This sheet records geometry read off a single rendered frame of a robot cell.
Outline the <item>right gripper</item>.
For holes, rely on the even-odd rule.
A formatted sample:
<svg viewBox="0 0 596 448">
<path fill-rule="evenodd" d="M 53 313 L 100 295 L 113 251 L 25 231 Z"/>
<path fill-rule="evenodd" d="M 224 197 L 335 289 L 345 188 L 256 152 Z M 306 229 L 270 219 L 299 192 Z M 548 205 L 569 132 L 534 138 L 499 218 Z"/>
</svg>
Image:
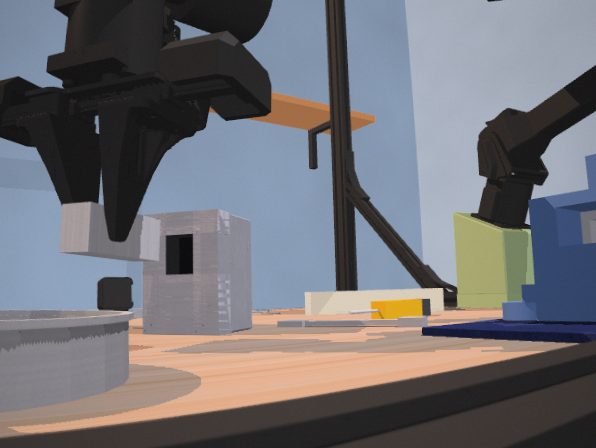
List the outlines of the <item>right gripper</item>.
<svg viewBox="0 0 596 448">
<path fill-rule="evenodd" d="M 225 121 L 271 112 L 268 72 L 230 32 L 162 48 L 162 35 L 175 30 L 164 6 L 165 0 L 55 0 L 68 17 L 65 49 L 48 56 L 46 72 L 64 89 L 19 76 L 0 80 L 0 138 L 36 147 L 61 205 L 99 204 L 102 171 L 115 242 L 126 241 L 164 154 L 196 133 L 195 100 L 212 97 L 210 107 Z"/>
</svg>

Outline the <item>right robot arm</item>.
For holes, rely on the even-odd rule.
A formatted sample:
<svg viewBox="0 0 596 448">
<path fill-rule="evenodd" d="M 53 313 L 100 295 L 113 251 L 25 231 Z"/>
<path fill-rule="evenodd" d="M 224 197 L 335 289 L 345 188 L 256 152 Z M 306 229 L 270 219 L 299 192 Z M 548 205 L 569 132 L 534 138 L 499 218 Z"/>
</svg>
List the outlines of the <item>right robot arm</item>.
<svg viewBox="0 0 596 448">
<path fill-rule="evenodd" d="M 242 44 L 263 27 L 273 0 L 165 0 L 164 12 L 173 20 L 208 33 L 229 31 Z M 162 48 L 180 40 L 180 28 L 164 34 Z M 191 124 L 197 131 L 206 128 L 210 98 L 192 104 Z"/>
</svg>

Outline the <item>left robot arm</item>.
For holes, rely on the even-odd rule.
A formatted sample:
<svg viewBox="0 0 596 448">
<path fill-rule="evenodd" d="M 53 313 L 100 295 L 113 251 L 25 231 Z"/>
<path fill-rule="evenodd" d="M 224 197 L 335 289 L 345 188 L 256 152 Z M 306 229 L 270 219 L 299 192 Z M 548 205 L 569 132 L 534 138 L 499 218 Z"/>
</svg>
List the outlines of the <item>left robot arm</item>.
<svg viewBox="0 0 596 448">
<path fill-rule="evenodd" d="M 549 175 L 540 156 L 554 137 L 595 111 L 596 65 L 531 111 L 507 108 L 485 122 L 477 152 L 479 175 L 487 181 L 478 214 L 471 216 L 501 228 L 531 229 L 525 221 L 533 184 L 542 186 Z"/>
</svg>

